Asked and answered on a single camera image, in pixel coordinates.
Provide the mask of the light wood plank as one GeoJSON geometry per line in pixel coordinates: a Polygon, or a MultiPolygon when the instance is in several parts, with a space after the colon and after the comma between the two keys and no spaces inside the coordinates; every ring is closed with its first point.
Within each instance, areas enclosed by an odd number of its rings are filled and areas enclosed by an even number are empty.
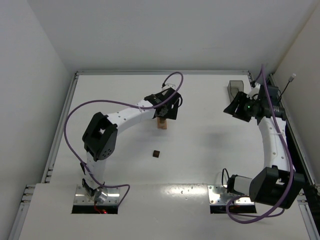
{"type": "Polygon", "coordinates": [[[165,122],[164,125],[163,125],[163,130],[167,130],[167,123],[165,122]]]}

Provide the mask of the light wood rectangular block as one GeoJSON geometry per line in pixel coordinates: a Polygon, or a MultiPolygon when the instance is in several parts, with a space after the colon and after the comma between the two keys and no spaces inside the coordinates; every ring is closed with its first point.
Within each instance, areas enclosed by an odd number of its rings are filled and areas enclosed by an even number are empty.
{"type": "Polygon", "coordinates": [[[163,126],[164,126],[164,125],[159,123],[159,119],[160,119],[160,118],[157,118],[157,128],[158,128],[158,129],[163,129],[163,126]]]}

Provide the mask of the clear grey plastic bin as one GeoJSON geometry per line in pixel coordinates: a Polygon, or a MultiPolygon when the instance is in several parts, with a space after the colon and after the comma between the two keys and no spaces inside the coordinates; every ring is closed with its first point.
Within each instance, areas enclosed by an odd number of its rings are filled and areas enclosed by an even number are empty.
{"type": "Polygon", "coordinates": [[[230,102],[232,102],[238,92],[244,91],[244,82],[242,80],[230,80],[227,86],[227,93],[230,102]]]}

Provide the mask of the small dark wood cube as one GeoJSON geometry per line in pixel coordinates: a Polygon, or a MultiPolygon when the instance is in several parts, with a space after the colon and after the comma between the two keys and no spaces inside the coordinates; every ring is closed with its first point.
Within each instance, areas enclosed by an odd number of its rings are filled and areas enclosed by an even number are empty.
{"type": "Polygon", "coordinates": [[[154,158],[159,158],[159,156],[160,156],[160,151],[154,150],[153,153],[152,153],[152,156],[153,156],[154,158]]]}

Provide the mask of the dark wood arch block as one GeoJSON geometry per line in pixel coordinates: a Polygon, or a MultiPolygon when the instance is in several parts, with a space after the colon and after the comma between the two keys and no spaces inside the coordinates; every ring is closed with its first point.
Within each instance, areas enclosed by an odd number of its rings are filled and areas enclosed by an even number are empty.
{"type": "Polygon", "coordinates": [[[159,119],[159,123],[160,123],[161,125],[164,125],[164,124],[167,123],[167,120],[166,120],[165,118],[160,118],[160,119],[159,119]]]}

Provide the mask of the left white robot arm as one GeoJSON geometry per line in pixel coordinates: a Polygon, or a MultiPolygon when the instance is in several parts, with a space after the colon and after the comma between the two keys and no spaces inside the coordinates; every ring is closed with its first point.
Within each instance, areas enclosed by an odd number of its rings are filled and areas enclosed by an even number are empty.
{"type": "Polygon", "coordinates": [[[82,136],[86,151],[82,186],[89,196],[95,196],[103,184],[106,161],[115,150],[118,135],[145,120],[176,120],[181,99],[178,92],[168,87],[146,96],[134,107],[106,115],[101,112],[93,115],[82,136]]]}

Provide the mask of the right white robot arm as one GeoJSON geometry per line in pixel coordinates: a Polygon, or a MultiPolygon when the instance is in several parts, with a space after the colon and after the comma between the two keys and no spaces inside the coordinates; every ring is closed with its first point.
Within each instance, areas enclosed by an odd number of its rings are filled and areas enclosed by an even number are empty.
{"type": "Polygon", "coordinates": [[[297,173],[289,163],[286,142],[285,109],[280,106],[278,88],[256,85],[250,93],[238,91],[231,97],[230,105],[224,113],[249,122],[257,121],[263,143],[264,165],[254,178],[233,174],[227,181],[227,192],[238,196],[248,196],[252,202],[289,209],[305,185],[305,177],[297,173]]]}

